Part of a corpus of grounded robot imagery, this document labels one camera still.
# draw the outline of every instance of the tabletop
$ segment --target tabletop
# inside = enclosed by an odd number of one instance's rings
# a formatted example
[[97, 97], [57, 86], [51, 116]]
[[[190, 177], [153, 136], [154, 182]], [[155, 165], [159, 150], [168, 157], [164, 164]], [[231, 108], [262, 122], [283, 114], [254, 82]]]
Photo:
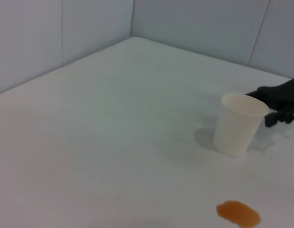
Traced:
[[294, 228], [294, 122], [232, 158], [220, 96], [288, 79], [131, 38], [0, 95], [0, 228]]

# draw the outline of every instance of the cup rim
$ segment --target cup rim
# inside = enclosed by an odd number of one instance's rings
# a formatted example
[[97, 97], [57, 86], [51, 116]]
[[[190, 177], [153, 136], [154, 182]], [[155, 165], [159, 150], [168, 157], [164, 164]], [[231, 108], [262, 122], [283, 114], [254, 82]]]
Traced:
[[[245, 99], [249, 99], [249, 100], [255, 102], [256, 104], [260, 105], [261, 108], [263, 108], [263, 111], [262, 112], [258, 112], [258, 113], [241, 112], [241, 111], [239, 111], [239, 110], [235, 109], [234, 107], [231, 107], [230, 105], [227, 104], [226, 99], [229, 96], [237, 96], [237, 97], [242, 97], [242, 98], [245, 98]], [[263, 116], [265, 116], [265, 115], [267, 115], [269, 113], [269, 107], [263, 101], [260, 101], [260, 100], [254, 98], [254, 97], [251, 97], [251, 96], [248, 96], [248, 95], [245, 95], [245, 94], [237, 94], [237, 93], [227, 93], [227, 94], [224, 94], [221, 97], [221, 103], [228, 110], [234, 112], [235, 114], [242, 115], [242, 116], [247, 116], [247, 117], [263, 117]]]

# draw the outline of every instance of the paper cup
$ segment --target paper cup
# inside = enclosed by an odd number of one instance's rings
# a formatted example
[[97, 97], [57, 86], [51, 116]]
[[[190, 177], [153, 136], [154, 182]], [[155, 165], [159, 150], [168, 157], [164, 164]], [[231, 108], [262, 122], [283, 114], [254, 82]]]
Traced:
[[243, 94], [223, 95], [214, 146], [223, 154], [243, 156], [268, 112], [268, 106], [253, 97]]

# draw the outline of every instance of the orange liquid spill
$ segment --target orange liquid spill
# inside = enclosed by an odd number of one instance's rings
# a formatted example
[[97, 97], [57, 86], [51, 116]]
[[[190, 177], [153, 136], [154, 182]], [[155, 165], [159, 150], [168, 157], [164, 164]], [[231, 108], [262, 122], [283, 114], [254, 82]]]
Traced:
[[238, 201], [226, 201], [217, 205], [217, 213], [240, 228], [253, 228], [261, 222], [259, 213]]

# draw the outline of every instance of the white wall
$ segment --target white wall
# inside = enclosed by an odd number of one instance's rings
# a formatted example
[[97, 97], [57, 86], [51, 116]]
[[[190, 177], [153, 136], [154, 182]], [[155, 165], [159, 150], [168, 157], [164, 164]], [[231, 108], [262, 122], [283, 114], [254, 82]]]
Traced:
[[130, 37], [133, 0], [63, 0], [63, 64]]
[[0, 0], [0, 92], [61, 67], [61, 0]]
[[130, 36], [133, 0], [0, 0], [0, 93]]
[[249, 67], [294, 77], [294, 0], [270, 0]]
[[135, 0], [133, 36], [247, 66], [268, 0]]

